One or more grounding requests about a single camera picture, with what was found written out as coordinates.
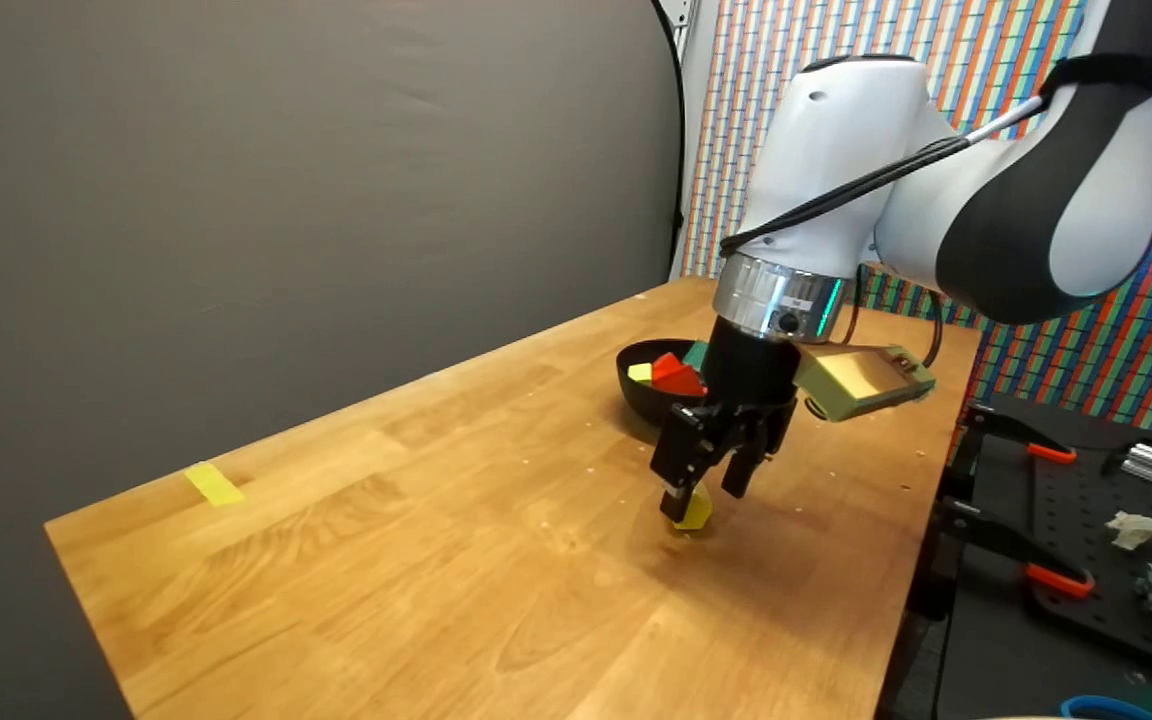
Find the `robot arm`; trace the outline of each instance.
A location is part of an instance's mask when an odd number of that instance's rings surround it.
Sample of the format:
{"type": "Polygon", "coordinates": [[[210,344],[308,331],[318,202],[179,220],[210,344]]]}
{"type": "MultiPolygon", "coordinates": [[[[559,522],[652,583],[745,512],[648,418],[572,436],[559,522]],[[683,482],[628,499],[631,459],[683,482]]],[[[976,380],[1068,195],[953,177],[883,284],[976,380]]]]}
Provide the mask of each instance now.
{"type": "Polygon", "coordinates": [[[726,454],[726,487],[745,497],[787,432],[796,339],[830,331],[864,258],[1004,326],[1064,315],[1136,273],[1152,241],[1152,0],[1089,0],[1071,57],[1089,65],[1009,118],[1046,107],[1023,140],[946,145],[953,124],[907,57],[830,60],[787,84],[722,273],[707,399],[679,408],[652,458],[665,517],[683,517],[726,454]]]}

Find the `wooden tabletop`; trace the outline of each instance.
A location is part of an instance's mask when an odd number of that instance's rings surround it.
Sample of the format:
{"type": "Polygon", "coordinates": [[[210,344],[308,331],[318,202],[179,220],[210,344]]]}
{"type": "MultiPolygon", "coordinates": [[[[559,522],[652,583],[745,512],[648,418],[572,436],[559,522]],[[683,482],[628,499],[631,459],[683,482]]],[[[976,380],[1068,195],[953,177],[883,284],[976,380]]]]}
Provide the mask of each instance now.
{"type": "Polygon", "coordinates": [[[611,357],[705,339],[707,296],[679,280],[216,458],[239,505],[178,474],[54,522],[132,713],[871,716],[976,331],[947,330],[922,405],[796,413],[695,540],[655,512],[611,357]]]}

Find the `gray wall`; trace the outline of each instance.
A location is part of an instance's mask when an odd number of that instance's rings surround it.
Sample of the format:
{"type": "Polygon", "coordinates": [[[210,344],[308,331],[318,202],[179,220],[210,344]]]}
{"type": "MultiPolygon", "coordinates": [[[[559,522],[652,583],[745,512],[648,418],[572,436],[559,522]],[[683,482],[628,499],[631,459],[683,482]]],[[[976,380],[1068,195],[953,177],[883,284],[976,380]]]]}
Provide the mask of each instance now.
{"type": "Polygon", "coordinates": [[[0,716],[122,716],[40,525],[665,280],[652,0],[0,0],[0,716]]]}

